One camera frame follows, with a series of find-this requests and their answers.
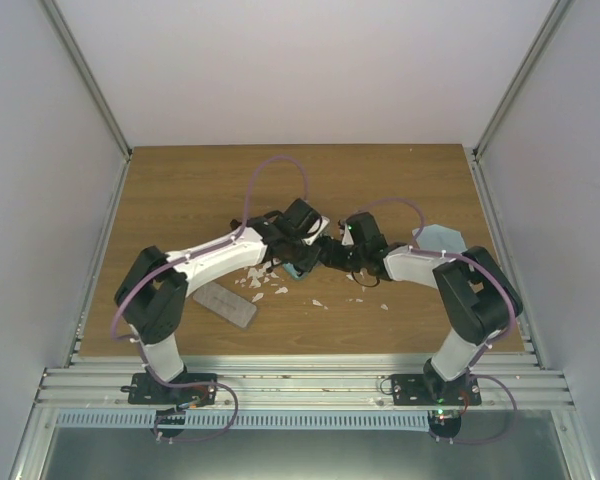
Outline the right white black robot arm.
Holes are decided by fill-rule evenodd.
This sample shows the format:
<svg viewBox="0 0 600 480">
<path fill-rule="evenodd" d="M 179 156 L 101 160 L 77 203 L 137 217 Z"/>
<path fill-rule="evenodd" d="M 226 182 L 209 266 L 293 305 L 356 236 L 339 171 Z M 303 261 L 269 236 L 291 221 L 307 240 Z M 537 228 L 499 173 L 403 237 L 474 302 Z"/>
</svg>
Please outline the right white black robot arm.
<svg viewBox="0 0 600 480">
<path fill-rule="evenodd" d="M 462 253 L 388 243 L 374 217 L 357 213 L 341 225 L 341 238 L 317 241 L 320 262 L 333 269 L 362 270 L 378 282 L 410 282 L 438 291 L 450 324 L 440 349 L 423 366 L 423 393 L 444 405 L 493 344 L 510 333 L 523 312 L 519 293 L 490 252 L 472 247 Z"/>
</svg>

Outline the blue cleaning cloth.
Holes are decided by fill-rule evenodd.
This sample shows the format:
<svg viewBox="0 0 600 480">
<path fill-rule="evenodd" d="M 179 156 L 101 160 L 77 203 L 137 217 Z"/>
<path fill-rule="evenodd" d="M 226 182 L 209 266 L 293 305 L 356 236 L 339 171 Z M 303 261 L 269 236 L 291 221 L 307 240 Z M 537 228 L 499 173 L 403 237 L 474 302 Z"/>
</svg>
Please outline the blue cleaning cloth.
<svg viewBox="0 0 600 480">
<path fill-rule="evenodd" d="M 418 247 L 422 250 L 462 253 L 467 249 L 462 234 L 454 229 L 432 224 L 425 226 L 420 234 L 418 228 L 412 230 Z"/>
</svg>

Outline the blue green glasses case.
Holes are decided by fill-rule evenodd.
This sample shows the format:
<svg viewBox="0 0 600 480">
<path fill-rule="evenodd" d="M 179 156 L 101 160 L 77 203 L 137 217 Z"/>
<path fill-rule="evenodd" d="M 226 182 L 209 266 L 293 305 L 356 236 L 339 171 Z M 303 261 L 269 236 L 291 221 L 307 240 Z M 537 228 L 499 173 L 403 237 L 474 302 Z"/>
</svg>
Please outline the blue green glasses case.
<svg viewBox="0 0 600 480">
<path fill-rule="evenodd" d="M 291 263 L 284 263 L 282 267 L 284 271 L 296 281 L 303 280 L 309 275 L 309 271 L 301 270 Z"/>
</svg>

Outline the right aluminium frame post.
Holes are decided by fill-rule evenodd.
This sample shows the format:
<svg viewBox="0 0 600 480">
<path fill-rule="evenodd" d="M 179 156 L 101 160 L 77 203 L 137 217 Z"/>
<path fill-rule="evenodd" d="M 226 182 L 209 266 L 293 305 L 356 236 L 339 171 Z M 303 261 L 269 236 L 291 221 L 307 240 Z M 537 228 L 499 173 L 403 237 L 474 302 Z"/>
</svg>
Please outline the right aluminium frame post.
<svg viewBox="0 0 600 480">
<path fill-rule="evenodd" d="M 494 113 L 478 142 L 472 149 L 472 157 L 475 162 L 479 162 L 484 156 L 487 147 L 495 137 L 499 127 L 513 107 L 515 100 L 522 92 L 523 87 L 530 79 L 531 74 L 564 21 L 572 4 L 572 0 L 556 0 L 552 2 L 547 15 L 542 21 Z"/>
</svg>

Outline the aluminium frame post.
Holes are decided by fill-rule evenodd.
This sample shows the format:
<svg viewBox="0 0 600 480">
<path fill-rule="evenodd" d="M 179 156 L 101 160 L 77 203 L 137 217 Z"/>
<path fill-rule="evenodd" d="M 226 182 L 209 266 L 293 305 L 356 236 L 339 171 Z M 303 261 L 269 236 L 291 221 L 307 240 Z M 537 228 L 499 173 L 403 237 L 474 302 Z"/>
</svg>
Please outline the aluminium frame post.
<svg viewBox="0 0 600 480">
<path fill-rule="evenodd" d="M 116 120 L 58 2 L 55 0 L 41 0 L 39 1 L 39 4 L 76 69 L 89 96 L 94 102 L 114 142 L 123 155 L 123 158 L 129 162 L 133 154 L 133 148 L 130 146 Z"/>
<path fill-rule="evenodd" d="M 478 142 L 472 149 L 472 157 L 475 162 L 479 162 L 484 156 L 487 147 L 495 137 L 499 127 L 513 107 L 515 100 L 522 92 L 523 87 L 530 79 L 531 74 L 564 21 L 572 4 L 572 0 L 556 0 L 552 2 L 547 15 L 542 21 L 494 113 Z"/>
</svg>

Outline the left aluminium frame post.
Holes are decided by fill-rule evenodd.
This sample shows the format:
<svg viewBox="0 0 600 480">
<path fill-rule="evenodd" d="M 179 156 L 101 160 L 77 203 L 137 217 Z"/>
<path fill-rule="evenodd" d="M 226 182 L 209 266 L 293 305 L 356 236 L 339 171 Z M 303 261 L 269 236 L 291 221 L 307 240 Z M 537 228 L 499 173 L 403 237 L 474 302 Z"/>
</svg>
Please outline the left aluminium frame post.
<svg viewBox="0 0 600 480">
<path fill-rule="evenodd" d="M 133 148 L 130 146 L 116 120 L 58 2 L 55 0 L 41 0 L 39 1 L 39 4 L 76 69 L 89 96 L 94 102 L 114 142 L 123 155 L 123 158 L 129 162 L 133 154 Z"/>
</svg>

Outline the grey glasses case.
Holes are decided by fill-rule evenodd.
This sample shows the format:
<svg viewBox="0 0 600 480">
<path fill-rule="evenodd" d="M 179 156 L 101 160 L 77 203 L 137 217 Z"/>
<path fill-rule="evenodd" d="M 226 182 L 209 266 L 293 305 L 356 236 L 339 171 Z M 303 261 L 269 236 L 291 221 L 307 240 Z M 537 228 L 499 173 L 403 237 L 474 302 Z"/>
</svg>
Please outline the grey glasses case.
<svg viewBox="0 0 600 480">
<path fill-rule="evenodd" d="M 193 299 L 199 305 L 242 330 L 246 330 L 251 325 L 258 312 L 255 304 L 216 282 L 209 282 L 195 290 Z"/>
</svg>

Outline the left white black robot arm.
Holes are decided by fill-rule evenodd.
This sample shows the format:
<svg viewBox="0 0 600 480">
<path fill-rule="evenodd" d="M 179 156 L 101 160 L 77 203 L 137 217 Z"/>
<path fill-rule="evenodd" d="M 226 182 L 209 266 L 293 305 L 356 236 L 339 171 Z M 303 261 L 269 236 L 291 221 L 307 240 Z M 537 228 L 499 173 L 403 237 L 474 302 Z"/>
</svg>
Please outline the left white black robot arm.
<svg viewBox="0 0 600 480">
<path fill-rule="evenodd" d="M 198 246 L 142 250 L 114 295 L 111 337 L 138 347 L 143 368 L 153 377 L 151 391 L 161 402 L 178 402 L 189 386 L 175 339 L 187 298 L 242 268 L 276 260 L 309 266 L 329 223 L 307 201 L 296 199 L 283 212 L 249 217 L 244 211 L 229 233 Z"/>
</svg>

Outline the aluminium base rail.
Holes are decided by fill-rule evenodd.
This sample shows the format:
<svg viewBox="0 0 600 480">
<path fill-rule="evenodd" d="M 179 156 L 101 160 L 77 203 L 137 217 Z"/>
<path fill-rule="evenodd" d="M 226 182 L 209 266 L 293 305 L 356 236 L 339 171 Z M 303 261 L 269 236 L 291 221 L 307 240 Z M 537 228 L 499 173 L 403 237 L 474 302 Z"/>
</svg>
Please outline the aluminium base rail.
<svg viewBox="0 0 600 480">
<path fill-rule="evenodd" d="M 390 410 L 388 376 L 418 373 L 424 354 L 187 356 L 192 372 L 215 373 L 233 389 L 214 409 L 239 403 L 244 410 Z M 140 372 L 136 357 L 76 355 L 66 368 L 50 368 L 35 397 L 44 407 L 125 408 L 122 387 Z M 572 410 L 564 375 L 540 367 L 528 352 L 491 353 L 474 369 L 481 409 Z"/>
</svg>

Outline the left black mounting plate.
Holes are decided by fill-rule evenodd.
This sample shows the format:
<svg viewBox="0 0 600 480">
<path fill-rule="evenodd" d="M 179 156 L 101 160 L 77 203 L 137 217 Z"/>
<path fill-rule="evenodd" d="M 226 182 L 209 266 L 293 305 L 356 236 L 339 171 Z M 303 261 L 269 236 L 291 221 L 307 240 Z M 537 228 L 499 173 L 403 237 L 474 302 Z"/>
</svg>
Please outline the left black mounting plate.
<svg viewBox="0 0 600 480">
<path fill-rule="evenodd" d="M 127 394 L 127 401 L 132 405 L 206 406 L 215 403 L 217 380 L 217 375 L 212 373 L 183 373 L 176 378 L 176 384 L 195 383 L 195 386 L 173 388 L 162 385 L 150 373 L 136 373 L 120 391 Z"/>
</svg>

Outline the black mounting plate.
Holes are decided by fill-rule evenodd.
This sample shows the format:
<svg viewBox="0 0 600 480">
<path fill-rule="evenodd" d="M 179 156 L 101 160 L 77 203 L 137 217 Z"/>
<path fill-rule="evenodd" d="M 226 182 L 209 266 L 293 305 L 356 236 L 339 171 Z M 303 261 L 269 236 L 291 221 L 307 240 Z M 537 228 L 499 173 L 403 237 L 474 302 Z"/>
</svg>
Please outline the black mounting plate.
<svg viewBox="0 0 600 480">
<path fill-rule="evenodd" d="M 480 406 L 482 397 L 476 379 L 466 375 L 451 382 L 431 386 L 424 374 L 390 376 L 393 403 L 396 406 L 462 407 Z"/>
<path fill-rule="evenodd" d="M 120 391 L 127 394 L 127 401 L 132 405 L 206 406 L 215 403 L 217 380 L 217 375 L 212 373 L 183 373 L 176 378 L 176 384 L 195 383 L 195 386 L 173 388 L 162 385 L 150 373 L 136 373 Z"/>
</svg>

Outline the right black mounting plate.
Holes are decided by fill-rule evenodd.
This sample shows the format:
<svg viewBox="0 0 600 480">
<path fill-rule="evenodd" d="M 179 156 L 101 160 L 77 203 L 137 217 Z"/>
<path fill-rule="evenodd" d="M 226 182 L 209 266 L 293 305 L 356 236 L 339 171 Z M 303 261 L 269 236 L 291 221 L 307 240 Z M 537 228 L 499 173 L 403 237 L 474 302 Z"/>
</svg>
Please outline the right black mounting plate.
<svg viewBox="0 0 600 480">
<path fill-rule="evenodd" d="M 431 386 L 424 374 L 390 376 L 393 403 L 396 406 L 462 407 L 480 406 L 482 397 L 476 379 L 466 375 L 451 382 Z"/>
</svg>

